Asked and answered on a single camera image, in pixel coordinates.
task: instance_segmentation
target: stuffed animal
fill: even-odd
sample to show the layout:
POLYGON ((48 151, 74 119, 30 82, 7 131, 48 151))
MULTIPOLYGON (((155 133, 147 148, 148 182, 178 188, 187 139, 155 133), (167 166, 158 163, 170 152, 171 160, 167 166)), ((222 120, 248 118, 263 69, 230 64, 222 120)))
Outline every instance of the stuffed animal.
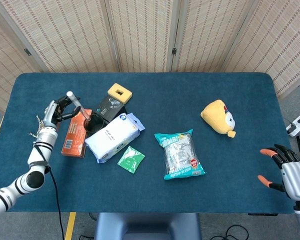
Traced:
POLYGON ((235 120, 223 101, 216 100, 210 103, 204 108, 200 116, 216 132, 227 134, 230 138, 235 137, 236 132, 233 131, 235 128, 235 120))

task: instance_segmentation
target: gray carpet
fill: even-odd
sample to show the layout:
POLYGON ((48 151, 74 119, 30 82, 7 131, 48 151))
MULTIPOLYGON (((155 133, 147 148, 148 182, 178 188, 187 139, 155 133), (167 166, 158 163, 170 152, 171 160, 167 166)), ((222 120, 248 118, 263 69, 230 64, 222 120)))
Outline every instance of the gray carpet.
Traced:
MULTIPOLYGON (((280 101, 285 118, 293 121, 300 115, 300 88, 280 101)), ((290 137, 292 149, 298 152, 295 137, 290 137)), ((62 213, 64 231, 67 229, 69 213, 62 213)), ((293 214, 278 216, 249 216, 247 214, 200 214, 202 240, 215 235, 224 236, 229 226, 239 224, 249 231, 249 240, 300 240, 296 217, 293 214)), ((80 235, 93 237, 96 222, 87 213, 77 213, 73 240, 80 235)), ((239 240, 245 235, 239 228, 231 232, 239 240)), ((0 240, 60 240, 59 217, 56 212, 7 212, 0 216, 0 240)))

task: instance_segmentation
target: robotic arm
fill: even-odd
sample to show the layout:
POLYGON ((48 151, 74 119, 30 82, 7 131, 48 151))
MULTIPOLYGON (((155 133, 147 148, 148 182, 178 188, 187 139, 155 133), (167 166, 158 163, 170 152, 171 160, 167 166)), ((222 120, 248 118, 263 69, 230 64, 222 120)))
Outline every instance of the robotic arm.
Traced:
POLYGON ((74 117, 80 111, 80 107, 77 107, 72 113, 63 115, 64 109, 69 104, 71 100, 68 97, 50 103, 42 120, 44 128, 40 130, 27 161, 29 171, 19 176, 9 186, 0 188, 0 214, 12 208, 19 197, 38 190, 44 184, 45 174, 50 171, 50 155, 58 137, 57 124, 74 117))
POLYGON ((300 159, 298 156, 282 145, 275 144, 275 147, 261 149, 264 155, 272 157, 282 175, 282 184, 268 181, 264 176, 259 175, 258 179, 268 188, 286 193, 295 201, 294 213, 300 227, 300 159))

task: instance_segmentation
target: white tissue package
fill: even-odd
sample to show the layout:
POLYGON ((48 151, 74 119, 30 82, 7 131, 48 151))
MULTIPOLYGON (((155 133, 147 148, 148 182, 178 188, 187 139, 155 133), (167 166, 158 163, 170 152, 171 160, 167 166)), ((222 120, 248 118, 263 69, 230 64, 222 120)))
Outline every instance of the white tissue package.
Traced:
POLYGON ((85 140, 98 163, 105 163, 140 135, 145 127, 132 113, 120 114, 106 127, 85 140))

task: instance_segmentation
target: blue felt surface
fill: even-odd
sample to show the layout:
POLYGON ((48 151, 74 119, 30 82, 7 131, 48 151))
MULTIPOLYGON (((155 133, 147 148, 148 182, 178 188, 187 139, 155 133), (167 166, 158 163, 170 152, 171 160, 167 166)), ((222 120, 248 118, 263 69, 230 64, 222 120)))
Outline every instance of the blue felt surface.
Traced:
MULTIPOLYGON (((0 130, 0 188, 28 171, 35 117, 71 90, 86 108, 96 108, 119 83, 132 91, 126 104, 146 130, 130 145, 146 157, 135 174, 117 165, 124 148, 108 162, 61 155, 70 121, 60 125, 50 158, 64 212, 291 213, 293 201, 264 187, 262 174, 281 182, 271 158, 259 153, 274 143, 289 146, 271 78, 264 73, 27 73, 13 87, 0 130), (200 117, 222 99, 232 113, 234 139, 212 130, 200 117), (164 150, 154 133, 193 129, 196 154, 207 174, 164 180, 164 150)), ((44 186, 21 197, 12 211, 57 211, 55 190, 44 186)))

